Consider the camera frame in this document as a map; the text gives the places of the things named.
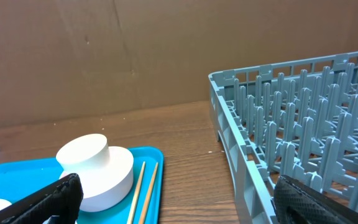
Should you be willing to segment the white cup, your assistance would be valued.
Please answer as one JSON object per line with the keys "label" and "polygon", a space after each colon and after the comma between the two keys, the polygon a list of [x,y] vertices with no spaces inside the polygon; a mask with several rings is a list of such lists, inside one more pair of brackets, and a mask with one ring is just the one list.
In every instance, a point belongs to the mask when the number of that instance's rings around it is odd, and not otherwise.
{"label": "white cup", "polygon": [[110,161],[107,137],[87,134],[71,140],[59,149],[56,160],[67,172],[103,169]]}

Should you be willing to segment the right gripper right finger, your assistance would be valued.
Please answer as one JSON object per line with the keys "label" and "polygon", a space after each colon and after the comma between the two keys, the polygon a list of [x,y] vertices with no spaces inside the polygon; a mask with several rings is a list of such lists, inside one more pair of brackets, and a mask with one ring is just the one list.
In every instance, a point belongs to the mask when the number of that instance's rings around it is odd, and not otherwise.
{"label": "right gripper right finger", "polygon": [[287,175],[278,177],[272,199],[280,224],[358,224],[358,213]]}

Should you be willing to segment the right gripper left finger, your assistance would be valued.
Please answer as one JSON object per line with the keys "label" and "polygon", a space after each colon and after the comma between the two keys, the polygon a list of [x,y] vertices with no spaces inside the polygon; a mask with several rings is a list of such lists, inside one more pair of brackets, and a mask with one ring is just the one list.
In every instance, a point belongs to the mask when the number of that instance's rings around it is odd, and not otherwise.
{"label": "right gripper left finger", "polygon": [[0,211],[0,224],[36,224],[49,218],[52,223],[75,224],[83,189],[76,173],[38,190]]}

